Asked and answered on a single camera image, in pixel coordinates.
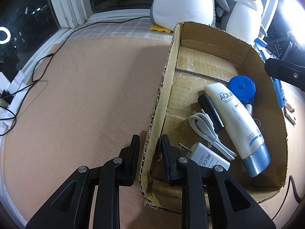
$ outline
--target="black cylinder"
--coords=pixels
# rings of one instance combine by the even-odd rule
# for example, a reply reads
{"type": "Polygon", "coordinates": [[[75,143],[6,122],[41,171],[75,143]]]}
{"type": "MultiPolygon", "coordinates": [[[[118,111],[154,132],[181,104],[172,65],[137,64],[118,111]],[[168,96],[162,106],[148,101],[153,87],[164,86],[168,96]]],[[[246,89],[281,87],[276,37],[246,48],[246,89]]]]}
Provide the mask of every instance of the black cylinder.
{"type": "Polygon", "coordinates": [[[199,96],[198,102],[201,108],[209,115],[211,121],[213,122],[213,126],[215,128],[216,133],[221,129],[225,128],[214,104],[212,103],[211,99],[207,94],[199,96]]]}

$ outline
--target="cardboard box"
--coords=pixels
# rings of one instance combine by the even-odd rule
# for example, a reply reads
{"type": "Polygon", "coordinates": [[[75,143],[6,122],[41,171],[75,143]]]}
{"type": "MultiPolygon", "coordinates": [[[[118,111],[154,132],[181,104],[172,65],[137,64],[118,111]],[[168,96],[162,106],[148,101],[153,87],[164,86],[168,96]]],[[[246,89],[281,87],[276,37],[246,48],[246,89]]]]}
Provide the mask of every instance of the cardboard box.
{"type": "MultiPolygon", "coordinates": [[[[181,212],[181,188],[170,187],[166,183],[158,140],[161,134],[168,134],[172,146],[182,143],[191,147],[197,142],[206,145],[190,127],[189,116],[193,110],[200,108],[197,98],[205,85],[214,82],[226,85],[236,75],[246,75],[256,85],[254,115],[261,122],[260,130],[272,160],[263,173],[251,178],[237,156],[231,161],[229,172],[258,203],[275,196],[284,186],[287,131],[271,78],[264,71],[263,60],[246,42],[224,31],[185,22],[178,24],[174,30],[144,145],[139,180],[146,204],[181,212]]],[[[224,145],[237,153],[225,130],[219,137],[224,145]]]]}

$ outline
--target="white penguin belly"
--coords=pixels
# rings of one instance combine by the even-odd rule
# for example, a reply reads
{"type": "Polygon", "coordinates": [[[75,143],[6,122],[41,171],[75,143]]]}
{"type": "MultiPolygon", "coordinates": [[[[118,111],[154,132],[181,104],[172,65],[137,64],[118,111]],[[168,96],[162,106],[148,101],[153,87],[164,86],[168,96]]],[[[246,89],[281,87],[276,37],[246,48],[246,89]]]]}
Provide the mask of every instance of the white penguin belly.
{"type": "Polygon", "coordinates": [[[170,30],[185,21],[211,25],[214,16],[213,0],[154,0],[152,9],[156,24],[170,30]]]}
{"type": "Polygon", "coordinates": [[[254,45],[254,40],[260,32],[260,14],[239,2],[237,2],[230,15],[226,31],[250,45],[254,45]]]}

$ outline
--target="bright light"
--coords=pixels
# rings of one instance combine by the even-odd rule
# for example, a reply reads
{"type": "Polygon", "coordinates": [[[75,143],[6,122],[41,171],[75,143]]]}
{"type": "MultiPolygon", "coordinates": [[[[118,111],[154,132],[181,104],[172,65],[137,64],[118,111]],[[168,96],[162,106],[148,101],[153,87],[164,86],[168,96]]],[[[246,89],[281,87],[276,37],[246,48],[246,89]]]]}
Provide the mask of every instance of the bright light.
{"type": "Polygon", "coordinates": [[[0,31],[5,32],[7,35],[7,38],[5,40],[0,40],[0,44],[5,44],[9,42],[11,39],[11,33],[9,32],[9,30],[6,27],[0,27],[0,31]]]}
{"type": "Polygon", "coordinates": [[[305,45],[305,10],[295,0],[284,0],[283,17],[299,44],[305,45]]]}

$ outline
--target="blue stripe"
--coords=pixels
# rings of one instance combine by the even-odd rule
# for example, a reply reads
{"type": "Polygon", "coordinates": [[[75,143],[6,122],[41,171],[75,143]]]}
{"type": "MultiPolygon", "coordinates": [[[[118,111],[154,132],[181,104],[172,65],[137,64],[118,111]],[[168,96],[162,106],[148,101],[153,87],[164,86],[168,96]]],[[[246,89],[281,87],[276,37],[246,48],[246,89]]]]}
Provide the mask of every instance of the blue stripe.
{"type": "Polygon", "coordinates": [[[260,135],[258,135],[258,136],[255,136],[255,137],[251,140],[250,146],[253,144],[254,140],[258,139],[258,138],[261,137],[261,136],[262,136],[262,134],[260,134],[260,135]]]}

